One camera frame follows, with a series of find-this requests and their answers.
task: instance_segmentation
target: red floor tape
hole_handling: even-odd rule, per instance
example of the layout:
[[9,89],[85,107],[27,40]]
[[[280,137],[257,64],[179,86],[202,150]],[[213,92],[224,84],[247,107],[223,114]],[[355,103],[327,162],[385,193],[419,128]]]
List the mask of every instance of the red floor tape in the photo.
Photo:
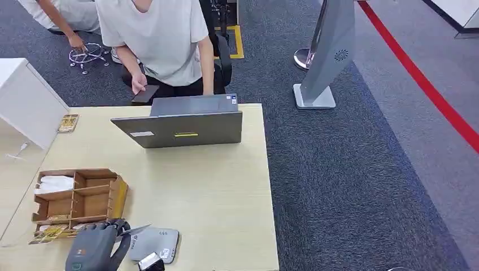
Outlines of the red floor tape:
[[459,132],[459,134],[479,153],[479,134],[457,113],[454,108],[445,100],[439,91],[429,82],[421,70],[414,64],[411,58],[404,52],[399,43],[394,39],[393,35],[381,22],[371,6],[365,1],[359,1],[358,4],[368,16],[371,23],[377,29],[381,37],[387,43],[389,48],[402,63],[404,68],[409,72],[416,83],[421,87],[424,93],[429,97],[431,102],[439,109],[444,117]]

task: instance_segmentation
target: robotic hand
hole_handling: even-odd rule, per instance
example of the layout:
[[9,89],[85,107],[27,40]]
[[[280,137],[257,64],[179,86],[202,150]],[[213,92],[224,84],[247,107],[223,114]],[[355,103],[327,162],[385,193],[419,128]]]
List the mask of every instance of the robotic hand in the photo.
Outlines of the robotic hand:
[[130,230],[124,219],[83,227],[73,241],[65,271],[116,271],[130,248],[131,235],[124,234],[120,246],[110,257],[116,238],[124,230]]

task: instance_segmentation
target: gray laptop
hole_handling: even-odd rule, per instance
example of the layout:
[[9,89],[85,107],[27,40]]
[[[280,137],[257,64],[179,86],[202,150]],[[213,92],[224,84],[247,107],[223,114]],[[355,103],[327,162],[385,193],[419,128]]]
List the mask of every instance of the gray laptop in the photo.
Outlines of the gray laptop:
[[111,119],[144,148],[241,142],[236,94],[156,98],[150,116]]

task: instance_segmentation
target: sticker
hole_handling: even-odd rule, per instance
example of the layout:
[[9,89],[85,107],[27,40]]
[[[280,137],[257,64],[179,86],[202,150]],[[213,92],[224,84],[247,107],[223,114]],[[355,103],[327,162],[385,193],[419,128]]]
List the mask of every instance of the sticker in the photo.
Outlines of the sticker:
[[164,249],[160,252],[160,258],[166,259],[168,256],[169,256],[169,249],[164,248]]
[[198,133],[177,133],[175,137],[197,137]]
[[148,132],[133,132],[130,133],[132,137],[147,137],[147,136],[154,136],[155,134],[148,131]]

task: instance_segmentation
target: yellow sticker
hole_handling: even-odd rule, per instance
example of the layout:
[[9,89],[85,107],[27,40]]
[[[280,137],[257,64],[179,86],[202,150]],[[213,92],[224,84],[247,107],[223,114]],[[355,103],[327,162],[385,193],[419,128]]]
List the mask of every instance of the yellow sticker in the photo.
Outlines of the yellow sticker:
[[197,137],[197,133],[177,133],[175,137]]

